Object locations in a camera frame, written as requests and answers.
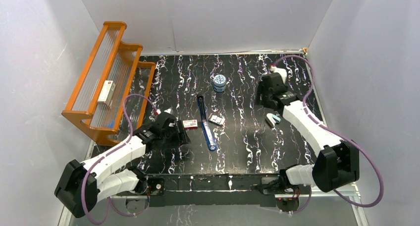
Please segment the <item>red white staples box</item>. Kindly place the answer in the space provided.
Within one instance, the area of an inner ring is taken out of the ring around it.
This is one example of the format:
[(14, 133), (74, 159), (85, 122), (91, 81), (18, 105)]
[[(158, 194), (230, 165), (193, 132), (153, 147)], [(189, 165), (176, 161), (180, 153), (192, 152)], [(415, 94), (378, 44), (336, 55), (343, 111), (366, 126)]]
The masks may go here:
[(198, 121), (196, 119), (192, 120), (183, 120), (182, 124), (185, 129), (195, 129), (198, 128)]

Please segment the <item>white light-blue staple remover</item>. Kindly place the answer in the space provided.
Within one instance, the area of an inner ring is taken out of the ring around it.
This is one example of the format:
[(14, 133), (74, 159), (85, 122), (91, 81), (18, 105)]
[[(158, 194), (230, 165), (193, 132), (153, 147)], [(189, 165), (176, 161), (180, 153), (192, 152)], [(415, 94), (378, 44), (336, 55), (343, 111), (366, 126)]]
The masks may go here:
[(277, 124), (281, 122), (280, 117), (272, 113), (267, 113), (265, 115), (265, 120), (270, 128), (274, 128)]

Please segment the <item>blue black stapler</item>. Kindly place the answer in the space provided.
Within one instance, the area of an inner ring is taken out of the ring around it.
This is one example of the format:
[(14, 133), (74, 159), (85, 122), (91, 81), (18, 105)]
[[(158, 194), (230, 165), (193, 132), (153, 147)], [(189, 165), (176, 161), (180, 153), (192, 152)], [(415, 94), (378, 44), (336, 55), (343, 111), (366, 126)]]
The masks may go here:
[(197, 98), (198, 108), (199, 108), (199, 111), (200, 111), (202, 129), (203, 129), (203, 133), (204, 133), (204, 137), (205, 137), (208, 149), (210, 151), (215, 151), (217, 149), (217, 144), (214, 140), (212, 131), (209, 127), (209, 123), (208, 123), (208, 120), (207, 120), (207, 113), (206, 113), (206, 106), (205, 106), (204, 97), (203, 97), (203, 95), (198, 95), (196, 98)]

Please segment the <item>silver staple strips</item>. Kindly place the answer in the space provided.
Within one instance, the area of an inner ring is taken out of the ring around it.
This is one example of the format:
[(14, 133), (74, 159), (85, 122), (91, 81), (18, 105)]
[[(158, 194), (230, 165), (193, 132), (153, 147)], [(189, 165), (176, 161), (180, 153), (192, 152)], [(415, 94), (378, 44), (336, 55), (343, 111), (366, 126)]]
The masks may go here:
[(218, 126), (224, 126), (226, 119), (222, 116), (211, 114), (210, 117), (208, 118), (208, 121)]

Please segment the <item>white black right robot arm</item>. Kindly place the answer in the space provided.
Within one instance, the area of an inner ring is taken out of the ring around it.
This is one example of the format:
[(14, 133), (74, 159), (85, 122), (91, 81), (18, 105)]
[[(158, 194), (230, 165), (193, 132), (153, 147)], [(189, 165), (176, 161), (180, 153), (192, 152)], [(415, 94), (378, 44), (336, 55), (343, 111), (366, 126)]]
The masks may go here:
[(262, 76), (256, 104), (277, 111), (309, 143), (316, 154), (313, 165), (295, 165), (280, 170), (279, 188), (292, 193), (299, 185), (316, 186), (323, 192), (360, 178), (359, 150), (347, 140), (323, 129), (321, 121), (304, 106), (279, 73)]

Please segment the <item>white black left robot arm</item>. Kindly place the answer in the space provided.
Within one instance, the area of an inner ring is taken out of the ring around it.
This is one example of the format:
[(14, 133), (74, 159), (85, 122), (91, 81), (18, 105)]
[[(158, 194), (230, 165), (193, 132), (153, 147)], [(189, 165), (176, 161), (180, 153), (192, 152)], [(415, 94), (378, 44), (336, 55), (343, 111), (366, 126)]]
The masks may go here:
[(162, 112), (154, 121), (135, 129), (102, 154), (83, 162), (72, 160), (67, 163), (54, 195), (74, 217), (81, 218), (98, 202), (118, 193), (149, 193), (152, 186), (144, 171), (136, 167), (121, 168), (156, 147), (181, 146), (190, 142), (183, 121)]

